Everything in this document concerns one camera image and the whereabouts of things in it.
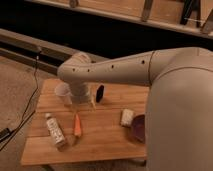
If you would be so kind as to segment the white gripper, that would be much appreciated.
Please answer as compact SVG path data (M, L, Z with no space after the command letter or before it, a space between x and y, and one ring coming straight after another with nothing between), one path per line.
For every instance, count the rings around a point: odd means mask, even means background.
M94 96L91 97L90 87L87 83L75 83L69 85L71 93L71 109L73 112L78 111L78 104L86 103L91 99L91 106L93 110L96 110L96 102Z

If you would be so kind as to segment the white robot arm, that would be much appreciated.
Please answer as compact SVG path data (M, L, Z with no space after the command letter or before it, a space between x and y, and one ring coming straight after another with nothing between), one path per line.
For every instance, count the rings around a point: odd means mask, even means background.
M153 50L97 63L77 53L57 75L74 87L86 82L149 87L147 171L213 171L213 51Z

